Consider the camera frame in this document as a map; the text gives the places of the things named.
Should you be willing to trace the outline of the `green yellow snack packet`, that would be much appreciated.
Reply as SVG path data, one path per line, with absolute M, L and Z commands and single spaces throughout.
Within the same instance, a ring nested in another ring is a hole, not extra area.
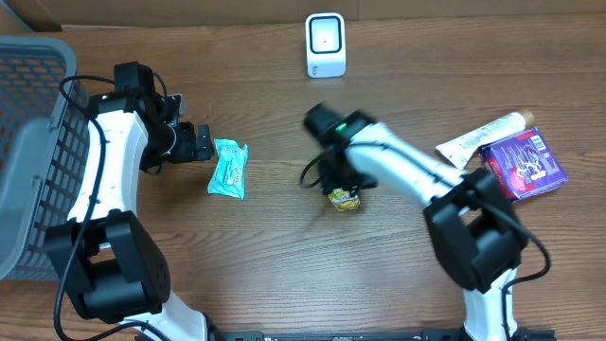
M 334 189 L 328 198 L 332 205 L 340 212 L 353 210 L 359 207 L 361 201 L 354 190 Z

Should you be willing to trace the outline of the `teal plastic packet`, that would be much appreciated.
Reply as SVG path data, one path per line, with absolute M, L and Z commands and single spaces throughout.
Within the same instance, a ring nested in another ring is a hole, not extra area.
M 231 139 L 215 139 L 214 142 L 219 159 L 208 183 L 207 192 L 243 200 L 248 146 L 244 144 L 241 147 L 237 141 Z

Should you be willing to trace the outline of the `white bamboo print tube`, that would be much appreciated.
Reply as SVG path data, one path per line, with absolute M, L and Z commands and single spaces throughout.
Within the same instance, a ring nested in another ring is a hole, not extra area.
M 453 166 L 463 170 L 480 147 L 522 132 L 534 125 L 535 118 L 530 111 L 526 109 L 518 110 L 448 142 L 439 144 L 436 146 L 436 150 Z

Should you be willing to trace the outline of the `purple Carefree pad pack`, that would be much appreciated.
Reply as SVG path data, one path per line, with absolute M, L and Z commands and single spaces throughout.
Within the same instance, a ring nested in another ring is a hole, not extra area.
M 538 127 L 490 143 L 479 154 L 511 202 L 557 189 L 568 181 Z

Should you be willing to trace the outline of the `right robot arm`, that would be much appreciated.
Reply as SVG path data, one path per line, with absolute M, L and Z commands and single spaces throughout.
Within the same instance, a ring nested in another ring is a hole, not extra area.
M 343 117 L 319 103 L 303 125 L 322 148 L 312 162 L 323 193 L 388 185 L 416 203 L 439 264 L 463 290 L 465 338 L 511 339 L 518 325 L 508 285 L 527 238 L 495 176 L 444 164 L 362 111 Z

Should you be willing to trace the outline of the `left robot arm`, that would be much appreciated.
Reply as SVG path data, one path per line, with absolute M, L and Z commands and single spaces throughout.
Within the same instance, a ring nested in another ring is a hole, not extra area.
M 114 91 L 74 103 L 88 120 L 89 147 L 76 202 L 65 223 L 47 229 L 44 249 L 60 278 L 53 312 L 57 335 L 62 300 L 110 330 L 134 328 L 142 340 L 219 340 L 205 314 L 170 288 L 163 253 L 136 213 L 138 177 L 165 163 L 206 161 L 215 154 L 209 129 L 180 121 L 181 95 L 157 91 L 160 76 L 139 62 L 118 64 Z

